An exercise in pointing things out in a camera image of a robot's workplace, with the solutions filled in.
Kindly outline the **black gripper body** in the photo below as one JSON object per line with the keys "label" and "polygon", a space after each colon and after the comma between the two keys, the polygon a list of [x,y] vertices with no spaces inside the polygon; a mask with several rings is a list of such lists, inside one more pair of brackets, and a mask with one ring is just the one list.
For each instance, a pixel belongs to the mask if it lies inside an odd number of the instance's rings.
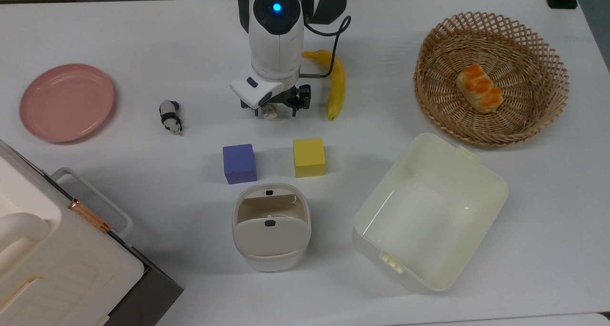
{"label": "black gripper body", "polygon": [[296,92],[296,87],[291,87],[290,89],[277,94],[276,103],[281,103],[286,106],[296,106],[298,103],[298,94]]}

